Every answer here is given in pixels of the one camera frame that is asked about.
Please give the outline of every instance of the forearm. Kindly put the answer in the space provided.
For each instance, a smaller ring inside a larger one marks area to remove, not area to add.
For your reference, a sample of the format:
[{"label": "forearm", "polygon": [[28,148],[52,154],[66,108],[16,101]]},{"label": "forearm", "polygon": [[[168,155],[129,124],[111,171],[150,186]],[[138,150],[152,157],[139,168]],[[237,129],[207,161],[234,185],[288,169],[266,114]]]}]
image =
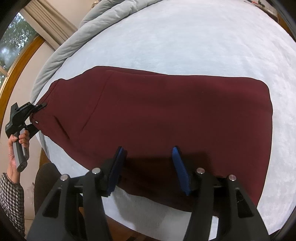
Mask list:
[{"label": "forearm", "polygon": [[25,236],[24,189],[19,183],[19,176],[8,168],[0,179],[0,205],[13,226]]}]

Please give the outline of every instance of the garment sleeve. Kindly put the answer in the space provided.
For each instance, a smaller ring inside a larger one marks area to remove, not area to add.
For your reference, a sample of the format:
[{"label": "garment sleeve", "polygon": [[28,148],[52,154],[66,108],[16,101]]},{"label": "garment sleeve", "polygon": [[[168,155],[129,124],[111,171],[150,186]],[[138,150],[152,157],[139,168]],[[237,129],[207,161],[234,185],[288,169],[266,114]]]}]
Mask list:
[{"label": "garment sleeve", "polygon": [[19,183],[13,183],[7,173],[3,173],[0,179],[0,205],[13,226],[24,237],[24,189]]}]

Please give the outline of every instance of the person's arm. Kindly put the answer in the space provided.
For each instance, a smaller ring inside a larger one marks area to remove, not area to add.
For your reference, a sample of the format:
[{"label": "person's arm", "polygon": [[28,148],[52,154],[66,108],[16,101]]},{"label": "person's arm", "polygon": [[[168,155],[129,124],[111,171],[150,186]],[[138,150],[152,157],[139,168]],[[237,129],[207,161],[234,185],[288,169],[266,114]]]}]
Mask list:
[{"label": "person's arm", "polygon": [[29,148],[29,132],[25,131],[19,138],[11,135],[8,140],[9,165],[7,173],[0,179],[0,205],[13,226],[25,236],[24,189],[20,185],[20,172],[17,171],[13,153],[13,143],[19,141],[25,148]]}]

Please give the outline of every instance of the mattress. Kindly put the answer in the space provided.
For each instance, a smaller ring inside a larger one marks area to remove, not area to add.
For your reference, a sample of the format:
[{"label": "mattress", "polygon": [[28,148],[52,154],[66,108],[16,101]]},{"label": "mattress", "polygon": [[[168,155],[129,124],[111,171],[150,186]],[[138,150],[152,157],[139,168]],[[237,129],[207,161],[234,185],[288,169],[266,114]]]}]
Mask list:
[{"label": "mattress", "polygon": [[[87,42],[56,71],[37,101],[53,81],[100,65],[176,75],[251,77],[266,83],[274,109],[273,138],[258,211],[269,233],[282,227],[296,205],[296,43],[282,27],[243,0],[162,0]],[[88,171],[48,137],[42,140],[61,173],[76,177]],[[190,213],[120,188],[103,203],[114,220],[159,240],[182,240],[190,218]],[[217,225],[214,217],[210,239],[215,238]]]}]

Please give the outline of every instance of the metal bolt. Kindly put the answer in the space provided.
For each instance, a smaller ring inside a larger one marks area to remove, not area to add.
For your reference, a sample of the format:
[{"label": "metal bolt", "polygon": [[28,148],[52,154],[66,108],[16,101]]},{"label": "metal bolt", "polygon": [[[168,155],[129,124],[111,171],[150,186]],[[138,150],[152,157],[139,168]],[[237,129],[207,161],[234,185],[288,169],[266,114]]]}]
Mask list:
[{"label": "metal bolt", "polygon": [[202,167],[199,167],[199,168],[196,169],[196,172],[198,174],[204,174],[205,173],[205,170]]},{"label": "metal bolt", "polygon": [[235,181],[236,179],[237,179],[237,177],[235,176],[235,175],[233,175],[233,174],[231,174],[231,175],[229,175],[229,180],[231,180],[231,181]]},{"label": "metal bolt", "polygon": [[68,179],[68,174],[63,174],[63,175],[61,175],[61,177],[60,177],[60,179],[62,180],[62,181],[65,181],[65,180],[67,180]]},{"label": "metal bolt", "polygon": [[91,170],[91,172],[92,172],[93,174],[99,174],[99,173],[101,172],[101,169],[98,168],[98,167],[95,167],[94,169]]}]

